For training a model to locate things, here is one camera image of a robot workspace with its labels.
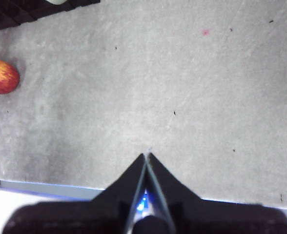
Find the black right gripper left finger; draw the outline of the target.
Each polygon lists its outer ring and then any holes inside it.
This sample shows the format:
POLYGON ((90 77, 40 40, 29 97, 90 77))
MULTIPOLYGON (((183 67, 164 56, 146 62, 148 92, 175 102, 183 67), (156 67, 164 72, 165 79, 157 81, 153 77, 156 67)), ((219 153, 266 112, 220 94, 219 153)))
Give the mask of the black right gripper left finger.
POLYGON ((140 154, 123 174, 94 199, 26 205, 13 212, 5 234, 123 234, 143 194, 145 156, 140 154))

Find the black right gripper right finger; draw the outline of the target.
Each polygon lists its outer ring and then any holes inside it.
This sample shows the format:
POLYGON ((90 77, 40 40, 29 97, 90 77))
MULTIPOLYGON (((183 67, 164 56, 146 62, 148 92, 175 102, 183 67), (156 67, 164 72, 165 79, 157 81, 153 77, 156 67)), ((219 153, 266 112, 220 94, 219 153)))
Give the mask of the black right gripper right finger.
POLYGON ((173 234, 287 234, 287 217, 278 209, 202 199, 153 154, 147 170, 173 234))

